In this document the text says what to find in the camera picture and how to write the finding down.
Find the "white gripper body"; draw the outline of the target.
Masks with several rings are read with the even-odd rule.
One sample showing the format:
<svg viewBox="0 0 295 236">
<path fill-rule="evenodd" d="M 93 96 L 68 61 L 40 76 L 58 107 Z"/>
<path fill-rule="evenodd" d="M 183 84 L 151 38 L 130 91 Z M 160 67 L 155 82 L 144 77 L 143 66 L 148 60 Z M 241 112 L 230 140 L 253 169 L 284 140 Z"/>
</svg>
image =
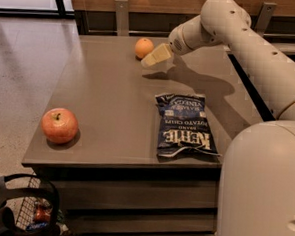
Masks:
<svg viewBox="0 0 295 236">
<path fill-rule="evenodd" d="M 199 26 L 188 21 L 171 31 L 168 43 L 175 54 L 185 55 L 197 49 L 199 38 Z"/>
</svg>

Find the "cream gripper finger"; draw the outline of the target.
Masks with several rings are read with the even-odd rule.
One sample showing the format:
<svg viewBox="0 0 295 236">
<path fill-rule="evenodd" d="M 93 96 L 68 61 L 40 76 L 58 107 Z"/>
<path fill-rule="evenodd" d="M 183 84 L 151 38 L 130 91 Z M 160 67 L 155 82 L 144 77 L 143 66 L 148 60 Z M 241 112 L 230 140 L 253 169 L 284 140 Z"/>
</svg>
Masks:
<svg viewBox="0 0 295 236">
<path fill-rule="evenodd" d="M 172 50 L 169 44 L 162 43 L 157 45 L 155 49 L 148 53 L 141 61 L 144 68 L 151 67 L 155 64 L 161 63 L 172 57 Z"/>
</svg>

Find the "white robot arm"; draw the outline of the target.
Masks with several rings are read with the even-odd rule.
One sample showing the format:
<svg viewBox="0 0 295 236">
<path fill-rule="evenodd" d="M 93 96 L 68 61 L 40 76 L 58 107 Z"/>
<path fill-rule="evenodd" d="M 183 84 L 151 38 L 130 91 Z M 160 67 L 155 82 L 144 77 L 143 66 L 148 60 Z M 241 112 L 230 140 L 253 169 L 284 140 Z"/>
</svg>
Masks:
<svg viewBox="0 0 295 236">
<path fill-rule="evenodd" d="M 222 42 L 273 115 L 239 133 L 223 159 L 216 236 L 295 236 L 295 62 L 250 27 L 234 0 L 206 0 L 142 61 Z"/>
</svg>

